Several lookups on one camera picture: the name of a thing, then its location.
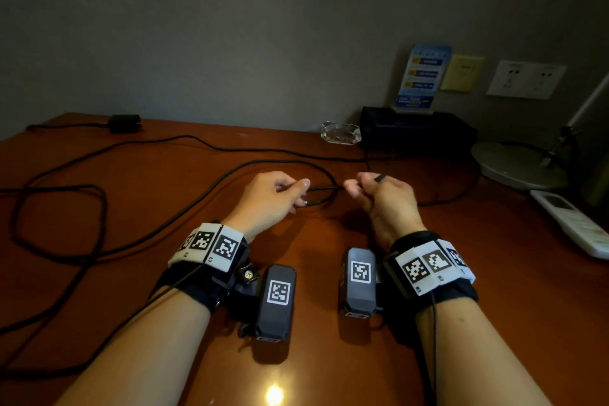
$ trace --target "wall switch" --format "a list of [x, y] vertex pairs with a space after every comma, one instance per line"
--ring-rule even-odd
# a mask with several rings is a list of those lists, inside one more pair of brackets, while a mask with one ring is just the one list
[[471, 92], [478, 80], [484, 58], [479, 56], [453, 55], [444, 74], [440, 90]]
[[546, 100], [566, 69], [552, 64], [500, 61], [487, 94]]

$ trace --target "white remote control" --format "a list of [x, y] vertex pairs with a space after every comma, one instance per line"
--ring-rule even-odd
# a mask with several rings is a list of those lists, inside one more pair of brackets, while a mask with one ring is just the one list
[[530, 193], [587, 254], [609, 260], [609, 234], [603, 228], [558, 194], [535, 190]]

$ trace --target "glass ashtray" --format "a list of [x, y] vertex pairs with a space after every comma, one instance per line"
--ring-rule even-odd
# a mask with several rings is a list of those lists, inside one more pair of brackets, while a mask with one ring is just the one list
[[324, 122], [320, 135], [328, 143], [338, 143], [339, 145], [355, 145], [362, 141], [362, 133], [355, 124]]

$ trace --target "person's left hand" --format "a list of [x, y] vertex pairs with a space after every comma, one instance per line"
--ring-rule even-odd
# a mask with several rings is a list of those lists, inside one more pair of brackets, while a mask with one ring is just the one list
[[295, 207], [304, 207], [302, 195], [311, 182], [296, 181], [284, 172], [259, 173], [246, 187], [237, 206], [222, 222], [251, 242], [257, 234], [279, 223]]

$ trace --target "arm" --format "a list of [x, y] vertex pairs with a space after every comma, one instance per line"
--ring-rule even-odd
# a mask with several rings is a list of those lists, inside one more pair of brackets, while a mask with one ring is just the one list
[[[258, 174], [222, 224], [251, 243], [295, 206], [306, 204], [302, 195], [309, 184], [283, 172]], [[171, 290], [115, 336], [57, 406], [178, 404], [209, 318], [208, 308]]]
[[[349, 195], [370, 216], [377, 242], [385, 250], [402, 236], [425, 230], [412, 187], [392, 177], [359, 173], [345, 181]], [[434, 377], [434, 315], [415, 318], [429, 376]], [[549, 401], [514, 353], [469, 298], [437, 305], [436, 356], [438, 404], [547, 405]]]

